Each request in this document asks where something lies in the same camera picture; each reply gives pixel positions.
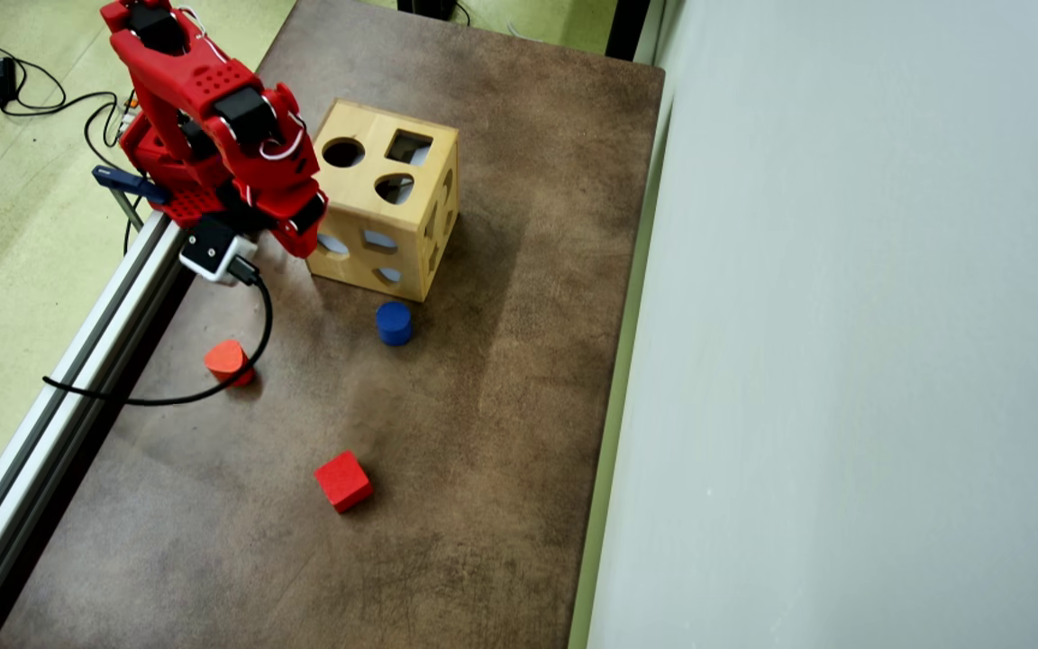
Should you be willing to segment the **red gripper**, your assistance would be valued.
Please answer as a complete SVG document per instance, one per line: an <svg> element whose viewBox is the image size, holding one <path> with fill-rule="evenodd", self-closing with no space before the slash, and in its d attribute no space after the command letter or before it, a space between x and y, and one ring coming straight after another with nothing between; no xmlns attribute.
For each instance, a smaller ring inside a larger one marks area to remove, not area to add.
<svg viewBox="0 0 1038 649"><path fill-rule="evenodd" d="M235 226L273 226L286 253L312 255L326 198L315 180L312 137L291 89L215 81L213 140L231 175L215 190L220 217Z"/></svg>

